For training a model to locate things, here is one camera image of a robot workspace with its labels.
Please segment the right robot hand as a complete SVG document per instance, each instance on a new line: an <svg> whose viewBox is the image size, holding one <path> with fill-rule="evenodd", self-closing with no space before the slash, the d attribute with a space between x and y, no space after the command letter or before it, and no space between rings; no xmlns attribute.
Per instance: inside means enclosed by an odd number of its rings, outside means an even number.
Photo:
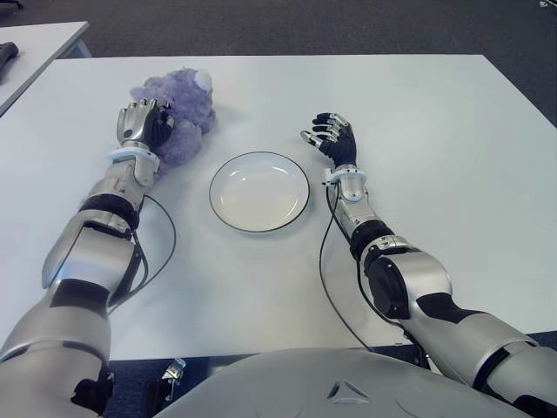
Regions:
<svg viewBox="0 0 557 418"><path fill-rule="evenodd" d="M328 157L336 168L357 164L357 146L352 126L338 113L318 114L312 129L300 132L300 137Z"/></svg>

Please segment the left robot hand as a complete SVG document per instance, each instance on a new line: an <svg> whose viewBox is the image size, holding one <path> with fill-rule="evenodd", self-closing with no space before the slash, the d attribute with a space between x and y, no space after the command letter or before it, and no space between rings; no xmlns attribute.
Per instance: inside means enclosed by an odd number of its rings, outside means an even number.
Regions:
<svg viewBox="0 0 557 418"><path fill-rule="evenodd" d="M166 100L143 98L122 108L117 119L117 141L121 146L138 144L154 150L171 136L174 119Z"/></svg>

